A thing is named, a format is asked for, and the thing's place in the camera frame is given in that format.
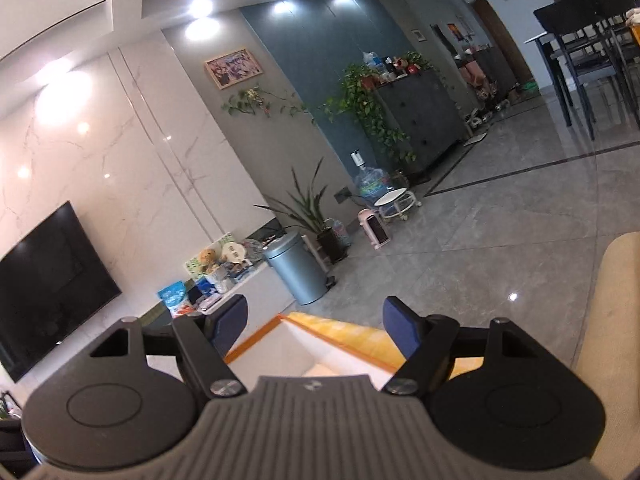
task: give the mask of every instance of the trash can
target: trash can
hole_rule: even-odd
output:
[[[326,274],[299,233],[288,233],[271,242],[264,257],[300,305],[313,303],[327,292]]]

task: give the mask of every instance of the black television screen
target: black television screen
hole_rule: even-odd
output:
[[[120,294],[66,202],[0,260],[0,362],[17,381]]]

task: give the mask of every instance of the beige cushion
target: beige cushion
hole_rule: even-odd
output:
[[[604,403],[593,463],[612,480],[640,464],[640,233],[614,240],[600,265],[576,373]]]

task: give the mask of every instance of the door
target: door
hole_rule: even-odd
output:
[[[521,85],[527,81],[533,79],[533,74],[529,69],[529,65],[524,61],[520,49],[516,45],[515,41],[509,34],[509,31],[504,26],[502,20],[495,13],[494,8],[489,4],[487,0],[476,0],[471,6],[474,8],[478,18],[482,21],[482,24],[494,38],[495,46],[497,46],[504,54],[507,63],[513,70],[513,75],[516,76],[518,83]]]

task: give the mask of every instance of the white plush toy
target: white plush toy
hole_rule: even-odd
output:
[[[627,14],[626,20],[627,27],[631,27],[632,25],[640,25],[640,8],[631,9]]]

